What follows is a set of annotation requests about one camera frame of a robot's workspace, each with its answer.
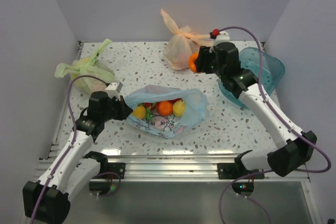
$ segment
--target cable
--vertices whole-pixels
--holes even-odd
[[[301,140],[303,140],[306,144],[310,145],[311,147],[313,147],[314,149],[316,149],[319,153],[322,154],[322,156],[325,158],[325,160],[327,161],[327,167],[325,169],[322,170],[306,170],[306,169],[296,169],[299,172],[307,172],[307,173],[325,173],[327,171],[330,170],[331,168],[331,161],[329,159],[329,157],[327,156],[327,154],[318,146],[316,146],[315,144],[309,142],[305,137],[303,137],[300,133],[298,133],[295,130],[292,130],[290,125],[281,117],[281,115],[279,115],[279,113],[274,109],[274,107],[272,106],[272,104],[270,104],[267,99],[266,99],[266,95],[264,94],[264,92],[262,91],[263,89],[263,85],[261,82],[261,78],[263,75],[263,53],[262,53],[262,49],[261,49],[261,45],[259,40],[257,39],[257,37],[251,33],[248,29],[244,28],[244,27],[240,27],[240,26],[228,26],[225,27],[223,29],[220,29],[219,31],[224,31],[224,30],[229,30],[229,29],[239,29],[239,30],[243,30],[245,32],[247,32],[248,34],[250,34],[253,39],[255,40],[255,42],[257,43],[258,49],[259,49],[259,74],[258,74],[258,86],[259,86],[259,91],[261,93],[262,98],[266,101],[266,104],[268,105],[268,107],[272,110],[273,114],[287,127],[287,129],[291,130],[298,138],[300,138]]]
[[[72,85],[75,81],[77,81],[78,79],[80,78],[83,78],[83,77],[89,77],[89,78],[93,78],[93,79],[96,79],[98,81],[101,81],[105,84],[108,84],[106,83],[105,81],[99,79],[98,77],[95,77],[95,76],[89,76],[89,75],[84,75],[84,76],[78,76],[76,78],[74,78],[71,82],[70,82],[70,85],[69,85],[69,88],[68,88],[68,92],[67,92],[67,105],[68,105],[68,109],[69,109],[69,112],[70,112],[70,116],[71,116],[71,119],[72,119],[72,123],[74,124],[73,126],[73,138],[71,140],[71,145],[74,144],[74,142],[76,141],[76,137],[77,137],[77,127],[76,127],[76,120],[75,120],[75,116],[73,114],[73,111],[71,109],[71,104],[70,104],[70,92],[71,92],[71,88],[72,88]],[[51,170],[50,172],[50,175],[51,177],[54,175],[55,171],[57,170],[58,166],[62,163],[63,159],[66,157],[66,155],[69,153],[71,147],[69,146],[66,151],[63,153],[63,155],[61,156],[61,158],[57,161],[57,163],[55,164],[55,166],[53,167],[53,169]],[[40,195],[38,196],[37,198],[37,201],[35,203],[35,206],[34,206],[34,210],[33,210],[33,213],[31,214],[31,218],[30,218],[30,222],[29,224],[33,224],[34,223],[34,220],[35,220],[35,216],[36,216],[36,212],[37,212],[37,209],[38,209],[38,206],[40,205],[41,203],[41,200],[42,200],[42,197],[43,197],[43,194],[44,192],[46,191],[47,189],[47,186],[49,184],[49,182],[51,181],[51,178],[48,178],[45,182],[45,184],[43,185],[43,188],[41,190],[41,193]]]
[[[250,177],[253,177],[253,176],[256,176],[256,175],[261,175],[261,174],[266,174],[266,173],[271,173],[273,172],[272,170],[265,170],[265,171],[262,171],[262,172],[256,172],[256,173],[251,173],[251,174],[247,174],[247,175],[244,175],[240,178],[236,178],[235,180],[231,181],[225,188],[224,190],[222,191],[222,193],[220,194],[220,197],[219,197],[219,215],[221,216],[221,220],[222,220],[222,223],[223,224],[226,224],[225,220],[224,220],[224,216],[223,216],[223,212],[222,212],[222,201],[223,201],[223,196],[226,192],[226,190],[234,183],[236,183],[237,181],[241,180],[241,179],[245,179],[245,178],[250,178]],[[259,203],[258,201],[256,201],[255,199],[252,199],[250,197],[245,197],[243,195],[240,195],[241,197],[244,197],[252,202],[254,202],[255,204],[257,204],[259,207],[261,207],[263,209],[263,211],[266,213],[267,215],[267,219],[268,219],[268,222],[270,224],[272,224],[272,220],[271,220],[271,217],[269,215],[269,212],[266,210],[266,207],[264,207],[261,203]]]
[[[118,182],[117,188],[114,191],[112,191],[111,193],[108,193],[108,194],[99,195],[99,197],[106,197],[106,196],[112,196],[112,195],[114,195],[119,190],[120,185],[121,185],[121,178],[120,178],[119,174],[117,174],[117,173],[113,173],[113,172],[101,173],[101,174],[98,174],[94,178],[99,178],[99,177],[104,176],[104,175],[113,175],[113,176],[117,177],[117,179],[119,180],[119,182]]]

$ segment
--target blue plastic bag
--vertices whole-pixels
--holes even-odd
[[[198,89],[180,90],[163,86],[148,85],[138,89],[124,98],[125,103],[133,110],[140,103],[160,102],[182,98],[186,109],[181,118],[174,115],[161,116],[154,112],[152,121],[140,120],[132,114],[127,122],[141,130],[164,138],[172,138],[195,127],[209,117],[206,106],[209,104],[206,95]]]

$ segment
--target green plastic bag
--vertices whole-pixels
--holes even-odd
[[[57,66],[55,71],[56,78],[63,78],[66,74],[70,74],[71,79],[78,76],[90,75],[96,76],[105,82],[113,82],[115,80],[113,71],[97,59],[98,56],[104,51],[105,47],[112,43],[110,39],[106,39],[100,47],[90,56],[81,60],[74,60],[72,65],[61,63]],[[91,94],[95,91],[105,89],[105,84],[93,78],[80,78],[75,83],[79,89]]]

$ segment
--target terrazzo tabletop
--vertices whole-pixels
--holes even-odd
[[[256,47],[252,41],[233,41],[241,51]],[[81,58],[90,56],[99,43],[84,43]],[[218,87],[214,74],[195,74],[189,69],[170,68],[163,56],[167,42],[114,42],[108,45],[99,60],[110,67],[117,80],[123,83],[121,95],[148,84],[184,89],[198,88],[206,94],[210,117],[199,126],[171,139],[154,136],[122,121],[109,121],[91,151],[107,155],[170,155],[170,154],[226,154],[274,147],[265,128],[250,110],[240,108],[226,99]],[[275,103],[278,99],[273,92]],[[71,93],[75,118],[87,107],[89,95],[76,87]],[[69,111],[57,134],[59,148],[63,148],[72,128]]]

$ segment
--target gray floor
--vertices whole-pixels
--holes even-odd
[[[218,199],[226,183],[123,183],[108,198],[89,196],[88,187],[72,203],[66,224],[221,223]],[[256,183],[253,197],[265,205],[273,224],[310,224],[300,183]],[[227,223],[267,224],[263,210],[228,192]]]

